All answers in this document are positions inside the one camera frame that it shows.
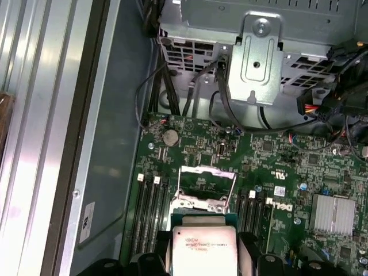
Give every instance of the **screw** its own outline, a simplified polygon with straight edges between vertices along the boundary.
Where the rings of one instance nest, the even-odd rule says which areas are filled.
[[[270,263],[273,263],[274,261],[276,261],[275,257],[270,256],[270,255],[269,256],[266,256],[265,259],[266,259],[266,261],[268,261]]]
[[[73,197],[74,198],[78,198],[79,196],[80,196],[80,191],[79,190],[74,190],[73,192],[72,192],[72,194],[73,194]]]
[[[265,25],[264,25],[264,23],[260,23],[258,25],[257,31],[258,31],[259,34],[262,34],[265,31]]]
[[[255,185],[254,186],[254,189],[257,193],[260,193],[262,191],[262,186],[259,186],[259,185]]]
[[[309,266],[313,269],[320,270],[322,267],[319,263],[310,263]]]
[[[301,219],[298,218],[298,217],[294,218],[294,224],[300,225],[301,224]]]
[[[361,257],[359,259],[359,263],[361,263],[362,265],[368,265],[368,259],[364,258],[364,257]]]
[[[308,188],[308,184],[307,183],[300,183],[300,189],[302,191],[305,191]]]

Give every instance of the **chipset heatsink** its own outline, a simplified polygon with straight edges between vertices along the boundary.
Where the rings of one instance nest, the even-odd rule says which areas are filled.
[[[355,201],[315,194],[309,229],[337,235],[352,235]]]

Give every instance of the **green circuit board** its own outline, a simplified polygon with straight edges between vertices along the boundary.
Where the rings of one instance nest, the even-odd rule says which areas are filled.
[[[298,252],[303,251],[300,248],[308,248],[350,275],[361,275],[365,268],[359,260],[368,249],[368,170],[350,154],[338,154],[346,145],[310,153],[294,147],[287,133],[226,133],[210,121],[158,113],[150,113],[147,123],[156,126],[142,131],[139,141],[121,251],[123,264],[135,254],[154,250],[157,231],[165,230],[170,219],[168,209],[177,190],[179,168],[211,166],[237,175],[229,207],[238,212],[240,231],[250,230],[250,215],[244,221],[243,214],[249,210],[242,209],[242,204],[250,190],[257,190],[261,200],[255,206],[261,211],[254,211],[259,218],[252,218],[256,221],[252,227],[257,229],[255,235],[263,252],[277,254],[297,266]],[[179,137],[170,147],[163,141],[168,130],[175,130]],[[326,140],[297,136],[295,143],[302,148],[319,148]],[[227,196],[231,184],[230,179],[210,173],[184,173],[180,182],[185,194],[215,200]],[[356,202],[351,236],[309,229],[314,194]],[[267,198],[277,204],[266,204]]]

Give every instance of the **motherboard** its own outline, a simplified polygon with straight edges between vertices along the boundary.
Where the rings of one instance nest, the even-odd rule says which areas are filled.
[[[224,131],[210,121],[150,113],[139,140],[121,261],[153,252],[173,213],[237,213],[262,252],[293,267],[329,261],[348,275],[368,265],[368,171],[344,143],[296,148],[288,133]],[[298,135],[300,148],[326,145]]]

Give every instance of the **metal bracket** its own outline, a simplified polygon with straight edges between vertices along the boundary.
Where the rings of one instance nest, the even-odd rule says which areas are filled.
[[[193,174],[211,173],[215,177],[225,177],[225,178],[232,179],[233,181],[232,181],[232,185],[230,188],[228,198],[226,199],[226,202],[225,202],[225,208],[229,206],[229,200],[230,200],[230,197],[231,197],[231,194],[234,189],[235,182],[236,182],[236,174],[234,172],[221,171],[218,168],[208,167],[208,166],[197,166],[197,167],[181,166],[178,172],[178,189],[177,189],[178,199],[180,198],[179,190],[180,190],[181,173],[193,173]]]
[[[234,45],[228,86],[232,99],[272,105],[280,91],[283,53],[278,49],[281,21],[272,14],[249,14],[241,45]]]

